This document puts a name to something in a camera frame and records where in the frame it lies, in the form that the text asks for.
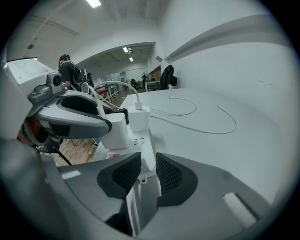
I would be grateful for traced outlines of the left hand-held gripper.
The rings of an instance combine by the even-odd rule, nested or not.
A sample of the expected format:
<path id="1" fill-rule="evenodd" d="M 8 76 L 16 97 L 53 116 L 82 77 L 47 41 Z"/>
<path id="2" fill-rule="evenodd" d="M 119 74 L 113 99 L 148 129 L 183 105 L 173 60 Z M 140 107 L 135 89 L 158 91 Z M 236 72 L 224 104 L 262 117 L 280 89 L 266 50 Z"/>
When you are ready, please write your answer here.
<path id="1" fill-rule="evenodd" d="M 0 68 L 0 139 L 19 138 L 42 152 L 58 153 L 61 138 L 100 138 L 111 129 L 90 95 L 66 91 L 59 72 L 37 59 Z"/>

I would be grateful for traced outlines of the small white charger adapter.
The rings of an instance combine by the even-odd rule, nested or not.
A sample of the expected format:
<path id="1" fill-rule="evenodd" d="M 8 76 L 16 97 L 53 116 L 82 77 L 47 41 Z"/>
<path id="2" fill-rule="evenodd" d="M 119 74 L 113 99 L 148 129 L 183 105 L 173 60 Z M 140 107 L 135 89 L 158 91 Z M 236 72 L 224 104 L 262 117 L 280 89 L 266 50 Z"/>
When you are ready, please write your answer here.
<path id="1" fill-rule="evenodd" d="M 131 131 L 147 131 L 150 127 L 150 108 L 146 105 L 141 110 L 130 106 L 127 110 Z"/>

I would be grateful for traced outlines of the large white charger adapter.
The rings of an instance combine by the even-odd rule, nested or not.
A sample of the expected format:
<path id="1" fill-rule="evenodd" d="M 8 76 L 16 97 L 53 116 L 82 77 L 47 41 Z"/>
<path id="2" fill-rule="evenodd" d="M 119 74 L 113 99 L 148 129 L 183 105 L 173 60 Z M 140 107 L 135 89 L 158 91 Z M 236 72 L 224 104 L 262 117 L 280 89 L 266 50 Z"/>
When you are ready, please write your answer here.
<path id="1" fill-rule="evenodd" d="M 128 129 L 123 113 L 107 114 L 106 119 L 112 124 L 112 128 L 108 134 L 101 137 L 101 143 L 105 149 L 126 149 L 130 145 Z"/>

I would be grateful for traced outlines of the white table with thin legs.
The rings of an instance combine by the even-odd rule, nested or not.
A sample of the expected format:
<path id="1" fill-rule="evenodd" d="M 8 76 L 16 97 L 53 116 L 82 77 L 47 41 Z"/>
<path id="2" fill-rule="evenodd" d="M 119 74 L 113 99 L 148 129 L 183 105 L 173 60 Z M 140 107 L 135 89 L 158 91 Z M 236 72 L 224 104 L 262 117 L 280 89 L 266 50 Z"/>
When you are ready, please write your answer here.
<path id="1" fill-rule="evenodd" d="M 149 92 L 149 91 L 159 90 L 159 83 L 160 83 L 160 81 L 145 82 L 145 91 Z"/>

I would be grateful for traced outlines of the white metal rack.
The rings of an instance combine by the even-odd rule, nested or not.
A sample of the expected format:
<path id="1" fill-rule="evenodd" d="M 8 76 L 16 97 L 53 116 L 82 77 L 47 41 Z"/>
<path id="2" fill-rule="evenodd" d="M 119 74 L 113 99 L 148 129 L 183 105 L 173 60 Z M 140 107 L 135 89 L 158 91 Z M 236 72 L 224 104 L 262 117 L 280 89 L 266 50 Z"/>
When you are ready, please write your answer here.
<path id="1" fill-rule="evenodd" d="M 120 93 L 119 86 L 116 83 L 97 86 L 95 87 L 95 91 L 101 98 L 104 99 L 114 98 Z"/>

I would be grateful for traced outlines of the black chair with jacket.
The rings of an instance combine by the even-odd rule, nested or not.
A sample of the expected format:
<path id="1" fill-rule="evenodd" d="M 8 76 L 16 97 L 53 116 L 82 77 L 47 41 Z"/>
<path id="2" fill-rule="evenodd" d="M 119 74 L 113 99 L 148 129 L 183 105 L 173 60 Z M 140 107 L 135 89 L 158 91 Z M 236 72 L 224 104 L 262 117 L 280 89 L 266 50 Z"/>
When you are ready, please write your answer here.
<path id="1" fill-rule="evenodd" d="M 178 78 L 174 75 L 174 67 L 172 65 L 168 65 L 160 78 L 159 82 L 159 89 L 160 90 L 167 90 L 169 89 L 169 85 L 176 87 Z"/>

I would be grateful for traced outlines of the white power strip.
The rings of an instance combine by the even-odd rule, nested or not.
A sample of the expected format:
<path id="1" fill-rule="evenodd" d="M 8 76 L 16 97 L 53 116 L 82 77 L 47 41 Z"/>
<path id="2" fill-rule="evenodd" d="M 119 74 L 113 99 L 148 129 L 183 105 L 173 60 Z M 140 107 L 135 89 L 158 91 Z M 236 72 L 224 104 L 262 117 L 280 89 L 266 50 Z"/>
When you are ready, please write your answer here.
<path id="1" fill-rule="evenodd" d="M 107 114 L 100 113 L 106 119 Z M 149 130 L 131 131 L 129 124 L 127 131 L 130 145 L 126 149 L 105 149 L 100 142 L 101 150 L 104 150 L 103 159 L 94 162 L 94 169 L 99 175 L 99 182 L 113 181 L 125 188 L 132 186 L 137 180 L 142 184 L 156 173 L 156 161 L 150 141 Z"/>

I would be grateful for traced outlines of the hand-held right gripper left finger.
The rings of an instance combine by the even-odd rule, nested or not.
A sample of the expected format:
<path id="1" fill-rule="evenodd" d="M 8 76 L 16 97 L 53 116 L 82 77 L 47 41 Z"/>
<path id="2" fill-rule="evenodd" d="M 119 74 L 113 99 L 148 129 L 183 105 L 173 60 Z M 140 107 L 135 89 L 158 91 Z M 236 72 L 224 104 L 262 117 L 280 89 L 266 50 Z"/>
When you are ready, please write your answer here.
<path id="1" fill-rule="evenodd" d="M 133 233 L 126 197 L 141 172 L 140 152 L 61 166 L 58 171 L 87 210 L 114 229 L 126 235 Z"/>

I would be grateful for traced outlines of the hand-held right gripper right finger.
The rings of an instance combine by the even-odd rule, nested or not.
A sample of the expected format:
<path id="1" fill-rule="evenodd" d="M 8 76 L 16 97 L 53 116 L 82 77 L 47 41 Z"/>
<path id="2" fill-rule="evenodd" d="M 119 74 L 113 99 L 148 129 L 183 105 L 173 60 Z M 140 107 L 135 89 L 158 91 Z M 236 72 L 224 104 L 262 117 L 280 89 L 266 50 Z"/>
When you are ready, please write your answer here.
<path id="1" fill-rule="evenodd" d="M 271 209 L 221 168 L 165 153 L 156 158 L 161 196 L 145 237 L 232 237 Z"/>

